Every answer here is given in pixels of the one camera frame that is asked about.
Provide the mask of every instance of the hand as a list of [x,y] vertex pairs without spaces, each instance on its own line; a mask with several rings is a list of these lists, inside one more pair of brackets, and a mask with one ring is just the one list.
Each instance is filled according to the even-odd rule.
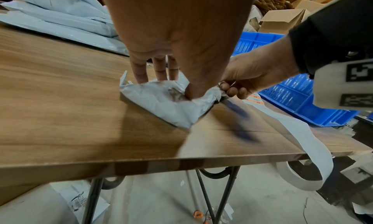
[[237,95],[243,100],[298,74],[290,38],[285,36],[231,58],[220,89],[229,97]]
[[189,80],[186,96],[202,97],[218,84],[240,38],[253,0],[104,0],[130,54],[138,83],[153,59],[158,80]]

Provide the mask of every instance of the orange object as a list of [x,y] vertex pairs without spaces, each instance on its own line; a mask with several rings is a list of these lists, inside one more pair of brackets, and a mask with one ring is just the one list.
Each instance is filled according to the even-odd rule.
[[203,213],[201,211],[196,210],[193,213],[193,216],[194,216],[194,218],[202,218],[203,217]]

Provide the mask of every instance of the gray floor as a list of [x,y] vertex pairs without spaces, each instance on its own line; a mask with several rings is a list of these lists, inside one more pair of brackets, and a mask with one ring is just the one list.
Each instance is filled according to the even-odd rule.
[[[216,209],[227,179],[203,177]],[[126,177],[117,189],[103,191],[102,197],[111,205],[95,224],[197,224],[202,220],[193,219],[193,212],[207,210],[195,171]],[[234,210],[230,224],[360,223],[343,208],[327,204],[316,192],[289,185],[271,164],[243,166],[228,203]],[[0,207],[0,219],[4,224],[76,223],[49,185]]]

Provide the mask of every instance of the blue basket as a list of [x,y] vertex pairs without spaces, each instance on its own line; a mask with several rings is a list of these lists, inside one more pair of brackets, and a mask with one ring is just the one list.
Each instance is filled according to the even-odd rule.
[[[281,37],[283,35],[243,32],[233,56],[272,43]],[[354,110],[325,109],[313,105],[313,83],[306,74],[300,74],[262,90],[259,94],[292,116],[316,126],[341,126],[359,113]]]

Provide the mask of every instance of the wooden tabletop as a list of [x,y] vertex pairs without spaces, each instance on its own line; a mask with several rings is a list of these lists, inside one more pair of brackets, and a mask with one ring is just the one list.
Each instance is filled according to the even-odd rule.
[[[0,59],[0,187],[305,154],[238,99],[190,131],[162,121],[121,96],[123,72],[135,81],[124,56],[0,27]],[[333,128],[312,131],[335,156],[371,150]]]

